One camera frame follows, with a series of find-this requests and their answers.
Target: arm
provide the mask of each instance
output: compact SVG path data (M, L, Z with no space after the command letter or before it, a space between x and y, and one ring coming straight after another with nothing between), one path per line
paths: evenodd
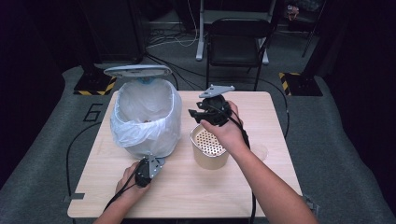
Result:
M238 108L233 102L229 103L237 115ZM218 138L238 163L271 223L318 223L303 199L249 150L241 131L232 121L221 127L206 120L201 120L201 124Z
M116 193L124 186L129 176L132 174L138 162L132 164L131 167L125 169L122 179L119 181L116 187ZM134 178L131 179L128 187L134 184ZM112 203L106 210L103 212L99 218L97 218L93 223L121 223L124 217L128 214L129 210L143 197L143 195L149 190L150 184L148 184L145 188L139 188L138 186L133 186L130 189L127 189L125 192L121 194L121 196Z

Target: table leg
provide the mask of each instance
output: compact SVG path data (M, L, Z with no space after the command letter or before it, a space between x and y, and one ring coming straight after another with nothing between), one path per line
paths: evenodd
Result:
M199 40L195 60L200 62L204 54L204 0L201 0L199 12Z

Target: person's left hand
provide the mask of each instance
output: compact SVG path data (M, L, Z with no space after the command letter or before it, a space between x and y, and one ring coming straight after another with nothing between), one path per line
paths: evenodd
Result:
M131 167L125 169L122 179L117 184L116 193L119 192L119 190L125 185L126 181L134 172L134 169L136 168L138 163L139 162L137 161L134 164L132 164ZM126 187L127 190L125 190L121 194L121 196L117 199L117 201L120 201L120 203L125 204L125 206L132 207L143 197L143 195L146 194L146 192L149 190L150 187L150 184L148 184L145 188L140 188L137 185L131 187L133 184L134 184L134 177L132 177L132 179L129 181L128 186Z

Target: trash can lid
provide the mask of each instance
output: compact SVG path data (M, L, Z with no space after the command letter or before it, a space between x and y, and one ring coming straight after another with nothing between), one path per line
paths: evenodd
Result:
M107 68L104 73L111 77L164 77L172 70L165 65L135 64Z

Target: perforated cylinder container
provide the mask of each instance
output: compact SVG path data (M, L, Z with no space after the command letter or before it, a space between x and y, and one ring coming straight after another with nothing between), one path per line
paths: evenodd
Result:
M215 135L198 125L190 134L195 161L207 170L217 170L225 165L229 153Z

